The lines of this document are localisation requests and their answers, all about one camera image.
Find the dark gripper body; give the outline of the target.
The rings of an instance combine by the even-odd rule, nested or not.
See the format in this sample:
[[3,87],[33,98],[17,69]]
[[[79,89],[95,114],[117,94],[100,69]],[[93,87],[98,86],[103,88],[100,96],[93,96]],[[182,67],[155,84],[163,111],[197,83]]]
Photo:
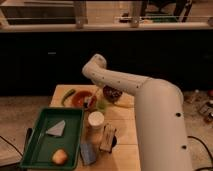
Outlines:
[[111,103],[115,103],[116,101],[118,101],[120,97],[122,96],[122,94],[123,94],[122,91],[119,91],[109,86],[105,86],[103,88],[104,97]]

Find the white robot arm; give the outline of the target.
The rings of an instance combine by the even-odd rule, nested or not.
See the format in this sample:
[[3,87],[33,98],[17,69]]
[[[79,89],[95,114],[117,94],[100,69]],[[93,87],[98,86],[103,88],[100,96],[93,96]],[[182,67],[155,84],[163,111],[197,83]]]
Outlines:
[[141,171],[193,171],[183,112],[183,94],[157,78],[107,69],[95,54],[82,74],[97,86],[110,86],[134,97]]

